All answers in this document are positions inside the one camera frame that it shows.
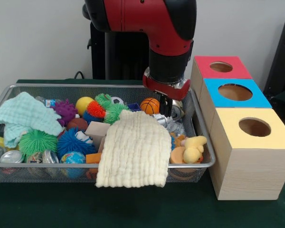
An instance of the cream towel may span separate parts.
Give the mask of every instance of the cream towel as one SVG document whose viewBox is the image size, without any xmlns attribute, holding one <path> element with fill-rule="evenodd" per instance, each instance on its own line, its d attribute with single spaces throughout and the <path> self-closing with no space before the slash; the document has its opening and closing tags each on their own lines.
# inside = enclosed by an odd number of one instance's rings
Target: cream towel
<svg viewBox="0 0 285 228">
<path fill-rule="evenodd" d="M 145 112 L 123 110 L 108 130 L 97 187 L 163 187 L 168 176 L 171 137 Z"/>
</svg>

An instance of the stacked wooden boxes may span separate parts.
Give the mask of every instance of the stacked wooden boxes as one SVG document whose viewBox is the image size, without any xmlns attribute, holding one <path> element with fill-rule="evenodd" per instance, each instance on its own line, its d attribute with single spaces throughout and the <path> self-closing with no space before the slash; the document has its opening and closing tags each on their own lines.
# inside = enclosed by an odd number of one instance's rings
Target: stacked wooden boxes
<svg viewBox="0 0 285 228">
<path fill-rule="evenodd" d="M 285 182 L 285 126 L 238 57 L 196 56 L 194 89 L 217 161 L 219 200 L 275 200 Z"/>
</svg>

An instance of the wire mesh basket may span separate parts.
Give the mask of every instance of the wire mesh basket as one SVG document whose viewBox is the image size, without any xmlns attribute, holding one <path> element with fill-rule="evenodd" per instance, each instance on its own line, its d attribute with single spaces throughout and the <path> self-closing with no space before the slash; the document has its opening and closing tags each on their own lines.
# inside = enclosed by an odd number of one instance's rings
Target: wire mesh basket
<svg viewBox="0 0 285 228">
<path fill-rule="evenodd" d="M 4 90 L 0 96 L 0 105 L 21 92 L 46 99 L 69 99 L 74 104 L 83 96 L 95 97 L 100 93 L 120 97 L 128 104 L 140 103 L 148 97 L 159 99 L 157 94 L 142 85 L 15 84 Z M 201 164 L 169 164 L 167 182 L 198 182 L 206 168 L 214 164 L 215 154 L 195 93 L 190 90 L 182 102 L 185 112 L 182 121 L 186 135 L 204 135 L 208 142 Z M 4 126 L 0 124 L 1 137 L 3 129 Z M 0 163 L 0 182 L 95 182 L 97 168 L 98 164 Z"/>
</svg>

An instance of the orange spiky ball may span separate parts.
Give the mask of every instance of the orange spiky ball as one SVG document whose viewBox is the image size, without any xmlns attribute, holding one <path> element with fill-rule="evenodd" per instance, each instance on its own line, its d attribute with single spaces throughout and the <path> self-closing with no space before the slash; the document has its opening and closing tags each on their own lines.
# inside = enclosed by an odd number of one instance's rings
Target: orange spiky ball
<svg viewBox="0 0 285 228">
<path fill-rule="evenodd" d="M 104 118 L 105 117 L 105 110 L 97 101 L 92 101 L 87 106 L 86 111 L 93 117 L 97 118 Z"/>
</svg>

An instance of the yellow ball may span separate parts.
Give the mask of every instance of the yellow ball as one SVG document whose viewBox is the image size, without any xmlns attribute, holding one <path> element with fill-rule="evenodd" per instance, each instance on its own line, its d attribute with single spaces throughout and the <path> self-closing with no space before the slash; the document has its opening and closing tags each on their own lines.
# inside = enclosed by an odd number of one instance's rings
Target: yellow ball
<svg viewBox="0 0 285 228">
<path fill-rule="evenodd" d="M 76 109 L 78 110 L 78 114 L 82 117 L 87 106 L 89 105 L 90 102 L 94 101 L 92 98 L 84 96 L 81 97 L 77 102 L 76 102 Z"/>
</svg>

